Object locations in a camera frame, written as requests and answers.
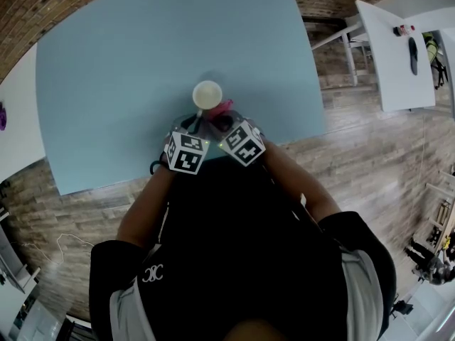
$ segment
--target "person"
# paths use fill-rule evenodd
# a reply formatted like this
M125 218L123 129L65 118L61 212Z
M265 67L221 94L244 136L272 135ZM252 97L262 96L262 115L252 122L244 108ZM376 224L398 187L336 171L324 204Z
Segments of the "person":
M414 241L413 238L409 242L409 247L411 249L405 248L406 255L417 264L423 279L435 286L454 280L455 269L452 269L450 261L447 259L446 250L442 250L443 261L441 261L437 255Z
M449 248L446 250L447 257L450 262L455 261L455 231L452 231L449 235L451 241L449 243Z
M248 167L227 156L197 175L157 167L117 239L92 250L98 340L384 333L396 291L389 252L358 213L341 211L284 149L263 141Z

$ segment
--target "white table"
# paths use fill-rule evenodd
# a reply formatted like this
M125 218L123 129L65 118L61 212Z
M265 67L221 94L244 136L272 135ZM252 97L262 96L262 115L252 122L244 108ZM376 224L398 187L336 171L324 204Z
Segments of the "white table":
M39 122L60 194L149 175L171 123L196 113L201 80L271 141L326 133L296 0L96 0L38 42Z
M421 32L416 26L412 33L418 49L417 72L415 76L411 71L410 52L408 40L410 36L397 37L393 33L395 26L400 26L406 21L386 10L357 0L355 2L360 15L360 21L331 37L317 43L312 47L316 49L323 44L341 37L348 58L348 67L353 77L353 86L357 86L357 75L351 48L369 45L373 54L376 75L378 77L382 110L385 112L414 109L434 106L434 85L432 71L427 57L427 49ZM363 27L368 35L366 43L351 43L347 34Z

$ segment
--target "wooden floor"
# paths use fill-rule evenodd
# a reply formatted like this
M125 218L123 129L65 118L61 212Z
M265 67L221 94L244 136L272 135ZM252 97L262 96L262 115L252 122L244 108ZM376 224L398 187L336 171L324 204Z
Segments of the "wooden floor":
M311 38L317 36L309 27ZM315 52L321 86L347 82L343 49L331 43ZM447 90L438 101L448 100ZM439 169L455 162L455 122L410 112L384 113L377 92L324 95L328 133L286 145L289 154L328 188L343 210L358 211L384 242L395 261L398 292L404 296L416 284L412 264L403 247L414 232L424 238L426 219L434 215L439 199L424 189L439 183ZM13 214L2 225L31 270L41 267L40 301L59 318L66 312L89 320L89 245L113 239L119 222L140 193L145 179L59 196L46 160L14 175L6 204Z

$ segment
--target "white cup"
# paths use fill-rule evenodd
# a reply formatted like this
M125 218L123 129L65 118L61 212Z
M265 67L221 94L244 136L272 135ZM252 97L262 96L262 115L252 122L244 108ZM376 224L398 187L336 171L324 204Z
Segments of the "white cup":
M199 82L193 90L194 104L202 110L217 107L223 98L223 91L218 83L213 81Z

